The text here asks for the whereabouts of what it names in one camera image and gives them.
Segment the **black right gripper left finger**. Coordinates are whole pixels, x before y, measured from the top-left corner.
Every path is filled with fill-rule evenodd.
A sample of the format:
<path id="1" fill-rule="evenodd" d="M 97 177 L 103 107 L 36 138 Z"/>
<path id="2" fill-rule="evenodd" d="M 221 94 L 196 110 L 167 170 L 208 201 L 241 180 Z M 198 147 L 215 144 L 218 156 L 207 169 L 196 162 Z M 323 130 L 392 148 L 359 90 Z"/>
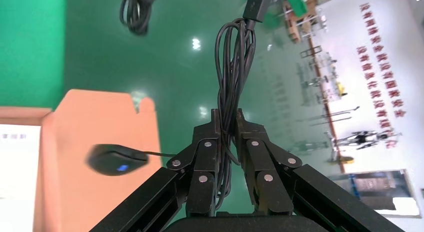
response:
<path id="1" fill-rule="evenodd" d="M 218 110 L 209 123 L 196 126 L 191 144 L 173 154 L 93 231 L 165 231 L 182 207 L 187 216 L 214 216 L 218 154 L 221 145 Z"/>

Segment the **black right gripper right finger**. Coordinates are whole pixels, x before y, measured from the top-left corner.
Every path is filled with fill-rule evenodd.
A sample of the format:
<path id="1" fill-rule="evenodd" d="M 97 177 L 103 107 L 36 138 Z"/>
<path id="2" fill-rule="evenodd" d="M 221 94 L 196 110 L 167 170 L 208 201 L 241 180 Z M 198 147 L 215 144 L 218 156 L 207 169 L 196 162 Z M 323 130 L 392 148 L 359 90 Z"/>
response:
<path id="1" fill-rule="evenodd" d="M 287 150 L 264 126 L 235 116 L 236 151 L 263 231 L 399 231 L 400 228 Z"/>

